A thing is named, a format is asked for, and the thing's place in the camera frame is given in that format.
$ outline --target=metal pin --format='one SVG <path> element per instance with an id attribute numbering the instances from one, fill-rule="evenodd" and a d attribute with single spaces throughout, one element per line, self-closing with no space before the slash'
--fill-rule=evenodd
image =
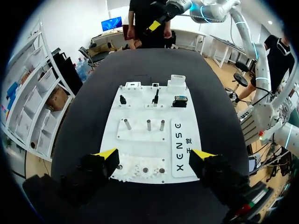
<path id="1" fill-rule="evenodd" d="M 147 120 L 146 122 L 147 122 L 147 124 L 148 124 L 148 130 L 150 131 L 150 130 L 151 130 L 150 120 Z"/>
<path id="2" fill-rule="evenodd" d="M 127 119 L 124 119 L 123 121 L 125 122 L 125 124 L 126 124 L 128 130 L 131 130 L 132 128 L 131 128 L 131 125 L 130 125 L 130 123 L 128 122 L 128 120 L 127 120 Z"/>
<path id="3" fill-rule="evenodd" d="M 160 127 L 161 132 L 164 130 L 164 124 L 165 124 L 165 120 L 161 120 L 161 127 Z"/>

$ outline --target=black t-shirt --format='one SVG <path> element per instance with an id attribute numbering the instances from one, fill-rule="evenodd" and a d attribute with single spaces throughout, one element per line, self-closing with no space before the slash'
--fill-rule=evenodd
<path id="1" fill-rule="evenodd" d="M 161 16 L 161 13 L 155 6 L 151 6 L 154 1 L 166 5 L 167 0 L 131 0 L 130 11 L 135 13 L 135 32 L 138 36 L 141 36 L 144 31 Z M 159 26 L 153 35 L 163 37 L 165 24 Z"/>
<path id="2" fill-rule="evenodd" d="M 281 39 L 274 35 L 270 35 L 265 41 L 265 44 L 270 49 L 270 52 L 268 54 L 268 63 L 271 76 L 272 92 L 276 92 L 282 79 L 285 76 L 286 71 L 289 69 L 289 72 L 291 73 L 295 63 L 294 58 L 291 54 L 285 55 L 285 52 L 278 48 L 278 41 L 286 50 L 286 52 L 290 51 L 290 47 L 285 46 L 281 42 Z"/>

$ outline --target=white gear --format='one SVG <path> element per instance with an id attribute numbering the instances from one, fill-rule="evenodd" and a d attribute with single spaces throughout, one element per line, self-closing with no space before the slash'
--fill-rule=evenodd
<path id="1" fill-rule="evenodd" d="M 135 163 L 133 157 L 125 154 L 119 154 L 120 164 L 113 172 L 111 178 L 119 181 L 130 181 L 136 176 Z"/>
<path id="2" fill-rule="evenodd" d="M 163 163 L 157 164 L 157 168 L 155 169 L 155 172 L 156 172 L 155 175 L 157 175 L 157 176 L 167 174 L 165 165 Z"/>
<path id="3" fill-rule="evenodd" d="M 136 165 L 137 175 L 144 179 L 155 177 L 158 174 L 158 167 L 153 165 L 150 160 L 143 159 Z"/>

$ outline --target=black table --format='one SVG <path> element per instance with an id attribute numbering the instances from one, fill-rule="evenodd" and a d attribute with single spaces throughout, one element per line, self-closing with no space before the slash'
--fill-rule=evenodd
<path id="1" fill-rule="evenodd" d="M 51 174 L 56 180 L 72 171 L 81 156 L 100 150 L 106 120 L 119 85 L 167 85 L 171 74 L 185 75 L 197 116 L 202 150 L 225 155 L 248 175 L 241 126 L 220 80 L 196 52 L 138 49 L 110 54 L 75 97 L 61 126 Z M 139 184 L 111 182 L 82 208 L 99 223 L 215 223 L 228 211 L 200 182 Z"/>

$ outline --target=person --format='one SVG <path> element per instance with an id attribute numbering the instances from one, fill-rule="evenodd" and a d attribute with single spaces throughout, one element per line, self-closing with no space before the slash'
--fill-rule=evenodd
<path id="1" fill-rule="evenodd" d="M 123 30 L 123 35 L 126 41 L 128 41 L 128 44 L 126 45 L 126 47 L 124 49 L 137 49 L 137 48 L 141 48 L 142 46 L 142 42 L 141 40 L 139 40 L 139 38 L 137 37 L 137 35 L 135 35 L 134 38 L 129 38 L 128 37 L 128 28 L 129 28 L 129 20 L 128 17 L 125 17 L 122 20 L 122 30 Z"/>
<path id="2" fill-rule="evenodd" d="M 283 31 L 283 38 L 278 38 L 274 35 L 270 35 L 264 45 L 266 50 L 270 49 L 268 54 L 268 64 L 271 77 L 271 89 L 272 93 L 275 93 L 285 76 L 285 73 L 289 69 L 292 72 L 295 60 L 291 55 L 290 42 Z M 237 106 L 238 102 L 249 96 L 256 90 L 256 78 L 253 77 L 243 92 L 237 96 L 233 105 Z"/>
<path id="3" fill-rule="evenodd" d="M 159 3 L 166 5 L 167 0 L 156 0 Z M 160 16 L 158 10 L 151 6 L 154 0 L 131 0 L 129 9 L 129 28 L 128 37 L 135 38 L 136 36 L 142 43 L 142 48 L 164 48 L 165 40 L 171 38 L 170 21 L 159 26 L 153 33 L 146 36 L 143 33 Z"/>

